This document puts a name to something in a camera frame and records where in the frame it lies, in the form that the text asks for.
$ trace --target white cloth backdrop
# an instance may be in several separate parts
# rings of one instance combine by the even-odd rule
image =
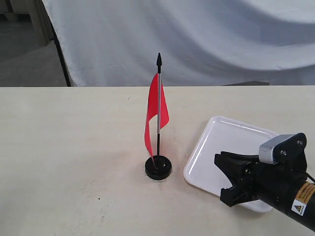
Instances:
[[[43,0],[77,86],[315,84],[314,0]]]

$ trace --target white table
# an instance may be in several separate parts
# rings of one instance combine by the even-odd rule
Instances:
[[[187,184],[183,168],[221,115],[305,132],[315,174],[315,87],[165,88],[161,153],[173,173],[144,174],[148,88],[1,88],[0,235],[313,235],[272,210],[229,208]]]

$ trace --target white plastic tray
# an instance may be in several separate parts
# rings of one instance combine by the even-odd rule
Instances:
[[[258,154],[259,146],[275,136],[277,134],[273,131],[237,120],[212,117],[184,168],[185,180],[219,196],[221,188],[230,188],[232,184],[214,164],[215,154],[221,151]],[[260,200],[240,205],[256,212],[268,212],[272,209]]]

